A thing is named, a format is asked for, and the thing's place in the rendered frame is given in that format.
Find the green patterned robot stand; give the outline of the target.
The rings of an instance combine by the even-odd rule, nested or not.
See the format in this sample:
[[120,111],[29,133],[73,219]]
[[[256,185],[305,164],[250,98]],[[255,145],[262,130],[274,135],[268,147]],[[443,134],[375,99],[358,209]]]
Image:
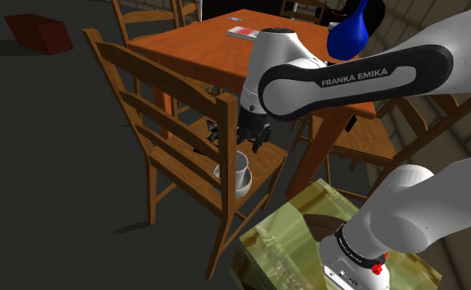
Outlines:
[[326,278],[319,242],[303,216],[336,218],[330,232],[358,212],[357,206],[319,179],[256,224],[237,242],[231,275],[240,290],[339,290]]

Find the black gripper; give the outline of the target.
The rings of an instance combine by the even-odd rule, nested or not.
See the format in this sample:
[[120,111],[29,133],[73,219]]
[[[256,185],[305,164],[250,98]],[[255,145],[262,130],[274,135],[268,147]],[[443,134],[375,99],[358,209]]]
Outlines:
[[252,152],[257,153],[263,143],[270,139],[273,127],[270,117],[266,114],[255,114],[244,107],[240,107],[237,129],[237,143],[254,138]]

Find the red and white book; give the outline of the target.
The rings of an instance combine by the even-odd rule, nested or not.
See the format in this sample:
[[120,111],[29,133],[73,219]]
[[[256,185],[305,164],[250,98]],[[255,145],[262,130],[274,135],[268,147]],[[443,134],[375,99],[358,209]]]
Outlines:
[[258,37],[259,30],[250,29],[247,27],[236,26],[226,32],[227,35],[236,37],[238,39],[255,41]]

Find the black figure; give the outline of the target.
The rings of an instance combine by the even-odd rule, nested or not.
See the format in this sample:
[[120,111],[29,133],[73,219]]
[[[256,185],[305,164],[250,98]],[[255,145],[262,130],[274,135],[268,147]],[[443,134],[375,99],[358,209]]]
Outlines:
[[213,143],[215,140],[218,139],[217,123],[210,119],[207,119],[206,124],[208,127],[208,131],[210,132],[210,135],[207,137],[207,140]]

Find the white cup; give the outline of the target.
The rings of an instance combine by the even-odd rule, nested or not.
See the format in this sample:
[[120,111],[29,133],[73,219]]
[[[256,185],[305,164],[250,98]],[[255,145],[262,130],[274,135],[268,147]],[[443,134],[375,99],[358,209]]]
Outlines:
[[235,167],[235,187],[240,188],[241,183],[243,182],[245,172],[249,166],[247,156],[241,152],[236,152],[236,167]]

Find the orange wooden table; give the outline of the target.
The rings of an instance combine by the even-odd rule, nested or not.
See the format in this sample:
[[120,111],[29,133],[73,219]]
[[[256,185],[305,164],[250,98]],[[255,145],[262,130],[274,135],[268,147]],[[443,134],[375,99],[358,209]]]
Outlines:
[[[242,21],[228,20],[230,16],[239,17]],[[329,59],[326,49],[329,31],[326,27],[245,9],[132,41],[129,48],[186,77],[240,92],[247,76],[252,44],[248,40],[228,36],[226,32],[234,26],[255,30],[290,28],[316,57]],[[373,119],[375,108],[371,102],[364,102],[317,110],[314,115],[327,121],[328,128],[339,135],[347,125],[348,116]],[[328,134],[323,133],[322,139],[315,149],[317,157],[328,154],[334,145],[334,138]],[[286,190],[289,199],[308,186],[302,184],[305,177],[305,174],[295,173],[291,178]]]

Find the white bowl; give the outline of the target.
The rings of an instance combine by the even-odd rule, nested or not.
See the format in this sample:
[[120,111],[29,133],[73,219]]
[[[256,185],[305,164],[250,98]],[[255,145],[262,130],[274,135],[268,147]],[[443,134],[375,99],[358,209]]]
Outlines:
[[[220,175],[219,164],[214,168],[212,173],[219,179],[219,175]],[[236,199],[240,199],[244,197],[249,192],[250,187],[252,185],[252,178],[253,176],[252,176],[251,170],[250,168],[247,168],[243,175],[240,185],[236,186],[236,189],[235,189]],[[221,195],[221,191],[219,189],[214,188],[214,190],[218,193],[218,195]]]

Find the dark red box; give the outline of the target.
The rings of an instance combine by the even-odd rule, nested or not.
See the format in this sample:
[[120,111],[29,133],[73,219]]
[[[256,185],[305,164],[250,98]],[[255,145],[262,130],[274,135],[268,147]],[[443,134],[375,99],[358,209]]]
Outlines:
[[63,21],[34,13],[4,17],[16,42],[42,54],[53,55],[73,49],[73,44]]

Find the blue vase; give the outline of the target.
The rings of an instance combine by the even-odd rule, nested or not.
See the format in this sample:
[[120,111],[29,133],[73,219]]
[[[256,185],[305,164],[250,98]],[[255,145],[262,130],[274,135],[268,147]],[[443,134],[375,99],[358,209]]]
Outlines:
[[364,10],[367,2],[368,0],[360,0],[355,12],[329,31],[327,51],[331,58],[349,60],[366,46],[368,34]]

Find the wooden slat-back chair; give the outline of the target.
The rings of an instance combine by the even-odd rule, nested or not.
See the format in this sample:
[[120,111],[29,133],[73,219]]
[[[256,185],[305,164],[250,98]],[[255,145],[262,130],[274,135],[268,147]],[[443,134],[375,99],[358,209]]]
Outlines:
[[[288,3],[293,4],[293,8],[291,10],[286,10],[286,5]],[[318,16],[315,14],[310,15],[307,14],[306,12],[299,12],[297,11],[297,5],[298,4],[310,6],[310,7],[316,7],[316,8],[321,8],[321,12]],[[292,20],[300,20],[300,21],[307,21],[314,23],[318,25],[322,21],[322,17],[325,11],[325,8],[327,7],[327,1],[324,0],[282,0],[282,6],[280,10],[279,16],[284,16],[284,17],[289,17]]]
[[[127,24],[133,23],[143,23],[143,22],[153,22],[153,21],[172,21],[174,28],[180,28],[186,26],[185,16],[193,13],[195,16],[195,21],[192,23],[199,22],[200,20],[200,9],[198,5],[198,0],[188,0],[189,3],[183,5],[182,0],[169,0],[170,11],[167,10],[151,10],[151,11],[138,11],[138,12],[128,12],[122,13],[120,8],[119,0],[110,0],[112,8],[114,9],[114,14],[118,22],[119,30],[123,36],[124,46],[128,47],[130,41],[139,40],[150,35],[140,35],[138,37],[130,39],[128,37],[128,32],[126,29]],[[189,79],[199,85],[202,89],[206,90],[212,96],[217,96],[222,93],[222,88],[218,87],[214,91],[214,85],[208,84],[206,82],[200,82],[198,80]],[[174,117],[178,117],[179,114],[189,110],[188,105],[180,106],[180,101],[171,98],[171,113]]]
[[[393,169],[471,112],[471,96],[462,104],[459,104],[451,94],[433,95],[430,98],[445,112],[445,117],[432,127],[427,126],[417,109],[405,98],[391,99],[385,102],[373,119],[357,119],[356,116],[348,116],[347,122],[352,128],[350,130],[342,129],[339,135],[336,135],[333,129],[329,129],[328,122],[318,115],[307,114],[300,117],[301,126],[293,143],[297,144],[303,140],[308,143],[308,147],[295,173],[306,175],[302,184],[307,186],[312,183],[311,179],[322,165],[329,165],[329,154],[324,154],[321,157],[315,155],[315,149],[323,140],[322,134],[326,133],[334,138],[334,145],[328,153],[333,153],[341,158],[350,158],[352,160],[351,170],[354,170],[360,161],[383,168],[370,189],[370,192],[374,192],[379,183]],[[400,152],[394,150],[381,122],[384,115],[394,107],[399,108],[417,135],[417,138]]]
[[[241,215],[240,208],[265,181],[276,184],[287,152],[265,143],[253,153],[249,143],[237,143],[238,99],[231,93],[213,97],[187,77],[130,49],[103,41],[96,29],[86,28],[82,33],[144,152],[148,223],[156,219],[156,203],[174,188],[182,189],[220,219],[205,274],[211,278],[220,254],[235,238],[229,232],[233,218]],[[184,102],[203,117],[191,125],[178,120],[159,108],[156,101],[128,91],[118,73],[120,69],[155,91]],[[218,139],[213,143],[207,140],[207,119],[217,123]],[[236,199],[237,151],[247,156],[253,176],[249,192],[240,199]],[[218,164],[219,179],[212,173]]]

